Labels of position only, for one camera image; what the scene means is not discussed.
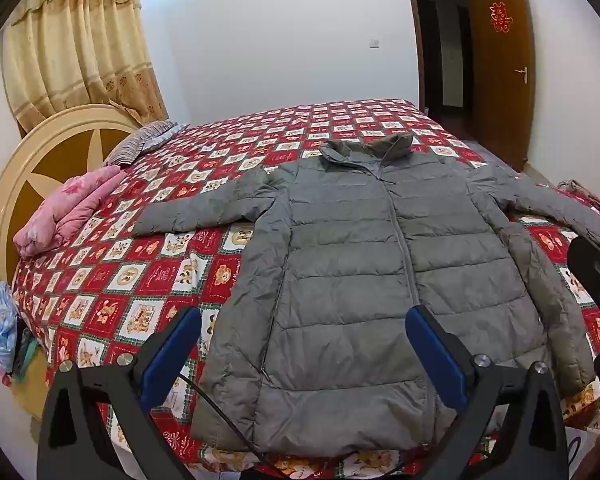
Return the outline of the grey puffer jacket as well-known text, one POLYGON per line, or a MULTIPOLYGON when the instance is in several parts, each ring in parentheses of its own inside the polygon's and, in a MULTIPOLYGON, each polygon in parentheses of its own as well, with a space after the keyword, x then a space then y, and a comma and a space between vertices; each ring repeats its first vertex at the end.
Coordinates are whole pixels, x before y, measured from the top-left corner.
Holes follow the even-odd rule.
POLYGON ((415 151, 407 134, 331 140, 213 191, 146 207, 136 235, 253 226, 215 321, 192 434, 215 448, 330 457, 409 450, 449 426, 404 330, 424 306, 472 352, 594 376, 577 301, 509 209, 600 245, 600 214, 501 168, 415 151))

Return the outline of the clothes pile on floor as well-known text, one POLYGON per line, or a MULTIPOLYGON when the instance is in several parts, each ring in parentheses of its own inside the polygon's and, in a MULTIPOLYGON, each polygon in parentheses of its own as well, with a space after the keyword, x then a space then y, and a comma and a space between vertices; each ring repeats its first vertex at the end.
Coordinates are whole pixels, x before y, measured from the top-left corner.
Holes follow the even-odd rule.
POLYGON ((579 200, 584 200, 590 206, 600 209, 600 198, 576 180, 562 180, 558 183, 557 188, 560 192, 572 195, 579 200))

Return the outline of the red patchwork bedspread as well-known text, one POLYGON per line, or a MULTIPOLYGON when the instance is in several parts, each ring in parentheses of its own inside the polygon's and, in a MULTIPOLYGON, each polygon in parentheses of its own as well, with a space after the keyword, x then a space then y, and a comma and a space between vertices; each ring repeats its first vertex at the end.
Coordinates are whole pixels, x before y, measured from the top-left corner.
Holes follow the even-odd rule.
POLYGON ((466 143, 404 100, 299 105, 225 119, 187 129, 137 159, 74 237, 15 270, 21 315, 42 342, 48 364, 109 364, 140 348, 182 307, 197 307, 200 341, 152 417, 175 455, 197 474, 251 466, 251 455, 221 452, 190 435, 196 404, 190 383, 204 370, 213 326, 250 231, 231 226, 134 238, 138 213, 150 203, 211 191, 255 166, 273 170, 314 156, 327 139, 370 142, 402 131, 414 132, 421 152, 483 164, 466 143))

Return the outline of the light blue cloth bag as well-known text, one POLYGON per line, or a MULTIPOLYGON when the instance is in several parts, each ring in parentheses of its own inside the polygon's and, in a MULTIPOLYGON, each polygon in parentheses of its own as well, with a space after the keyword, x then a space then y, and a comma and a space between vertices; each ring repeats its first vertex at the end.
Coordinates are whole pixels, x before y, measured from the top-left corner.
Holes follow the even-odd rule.
POLYGON ((14 367, 18 312, 6 282, 0 282, 0 369, 10 374, 14 367))

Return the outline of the brown wooden door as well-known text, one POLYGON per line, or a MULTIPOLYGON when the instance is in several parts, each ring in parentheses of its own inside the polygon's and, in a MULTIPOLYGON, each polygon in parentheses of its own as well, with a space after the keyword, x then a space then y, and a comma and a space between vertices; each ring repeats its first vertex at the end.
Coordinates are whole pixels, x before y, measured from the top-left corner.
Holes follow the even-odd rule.
POLYGON ((535 53, 527 0, 469 0, 474 52, 474 135, 487 150, 520 171, 528 160, 534 111, 535 53), (508 34, 490 21, 489 6, 504 1, 514 19, 508 34), (528 84, 515 70, 528 67, 528 84))

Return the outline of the pink folded quilt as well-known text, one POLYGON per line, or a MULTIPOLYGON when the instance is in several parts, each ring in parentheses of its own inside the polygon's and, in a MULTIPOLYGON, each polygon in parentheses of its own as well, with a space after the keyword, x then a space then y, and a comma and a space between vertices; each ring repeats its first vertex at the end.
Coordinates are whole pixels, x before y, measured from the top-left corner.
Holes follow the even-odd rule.
POLYGON ((56 188, 14 235, 20 257, 32 258, 68 242, 125 177, 120 166, 106 166, 56 188))

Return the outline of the red double happiness decal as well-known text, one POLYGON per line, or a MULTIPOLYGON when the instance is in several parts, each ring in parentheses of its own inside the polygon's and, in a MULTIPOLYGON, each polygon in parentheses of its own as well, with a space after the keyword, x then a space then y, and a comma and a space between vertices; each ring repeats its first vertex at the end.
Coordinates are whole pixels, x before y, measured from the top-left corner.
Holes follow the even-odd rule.
POLYGON ((499 34, 508 34, 514 19, 508 14, 504 1, 494 1, 489 6, 491 25, 499 34))

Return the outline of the cream round headboard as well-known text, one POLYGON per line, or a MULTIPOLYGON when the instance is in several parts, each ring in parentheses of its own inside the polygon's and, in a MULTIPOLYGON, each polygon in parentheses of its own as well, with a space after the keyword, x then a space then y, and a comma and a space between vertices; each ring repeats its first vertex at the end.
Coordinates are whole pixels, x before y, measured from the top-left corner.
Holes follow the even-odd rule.
POLYGON ((10 391, 36 420, 43 417, 62 360, 97 366, 140 345, 138 338, 124 344, 118 333, 148 273, 147 262, 127 259, 140 213, 130 193, 146 183, 126 174, 85 226, 57 248, 23 259, 12 239, 56 188, 102 168, 109 153, 139 128, 112 105, 69 108, 28 133, 1 174, 0 282, 9 284, 17 312, 38 342, 23 385, 10 391))

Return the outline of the striped grey pillow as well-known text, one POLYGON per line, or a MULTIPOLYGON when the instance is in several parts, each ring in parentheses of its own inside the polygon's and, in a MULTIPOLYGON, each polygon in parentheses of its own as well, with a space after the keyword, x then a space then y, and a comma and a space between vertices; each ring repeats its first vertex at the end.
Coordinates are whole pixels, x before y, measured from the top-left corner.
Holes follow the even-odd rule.
POLYGON ((169 119, 144 125, 123 139, 105 158, 102 166, 129 167, 140 156, 162 148, 188 127, 189 124, 180 124, 169 119))

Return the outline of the beige patterned curtain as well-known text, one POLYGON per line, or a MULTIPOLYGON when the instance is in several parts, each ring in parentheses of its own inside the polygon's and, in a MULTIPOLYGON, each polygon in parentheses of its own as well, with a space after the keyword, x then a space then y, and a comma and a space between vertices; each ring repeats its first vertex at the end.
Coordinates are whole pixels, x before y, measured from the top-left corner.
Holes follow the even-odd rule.
POLYGON ((86 104, 141 125, 168 116, 148 53, 140 0, 21 0, 2 39, 7 101, 21 133, 86 104))

